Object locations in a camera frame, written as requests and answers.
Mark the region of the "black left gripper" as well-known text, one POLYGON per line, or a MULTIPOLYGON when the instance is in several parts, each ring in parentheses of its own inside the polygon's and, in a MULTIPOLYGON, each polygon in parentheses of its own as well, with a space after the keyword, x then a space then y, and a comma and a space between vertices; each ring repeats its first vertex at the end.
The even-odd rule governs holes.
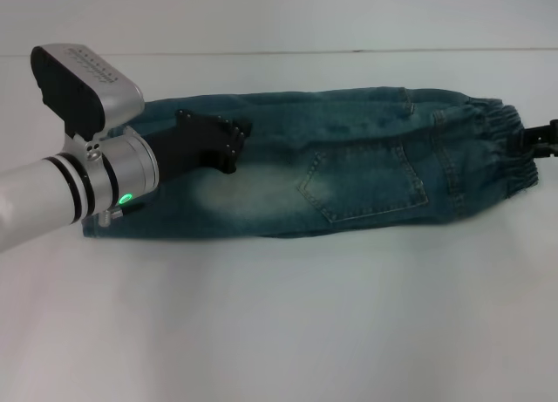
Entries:
POLYGON ((248 138, 252 128, 248 119, 179 110, 174 126, 148 134, 146 143, 160 174, 185 174, 201 167, 233 174, 242 152, 242 135, 248 138))

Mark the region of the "blue denim shorts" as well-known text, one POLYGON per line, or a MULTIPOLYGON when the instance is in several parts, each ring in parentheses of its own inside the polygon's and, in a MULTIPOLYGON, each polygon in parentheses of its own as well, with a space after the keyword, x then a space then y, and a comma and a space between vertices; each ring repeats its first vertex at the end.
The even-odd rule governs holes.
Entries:
POLYGON ((131 123, 140 135, 177 111, 245 119, 252 133, 231 175, 197 169, 139 200, 90 238, 308 237, 459 221, 538 181, 523 125, 498 99, 376 87, 161 99, 131 123))

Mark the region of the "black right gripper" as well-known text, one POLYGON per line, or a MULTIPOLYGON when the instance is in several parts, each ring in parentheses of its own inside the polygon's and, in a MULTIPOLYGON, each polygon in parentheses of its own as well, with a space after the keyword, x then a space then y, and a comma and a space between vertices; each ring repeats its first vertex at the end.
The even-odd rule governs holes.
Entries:
POLYGON ((558 119, 545 126, 524 129, 520 134, 520 147, 534 147, 535 158, 558 158, 558 119))

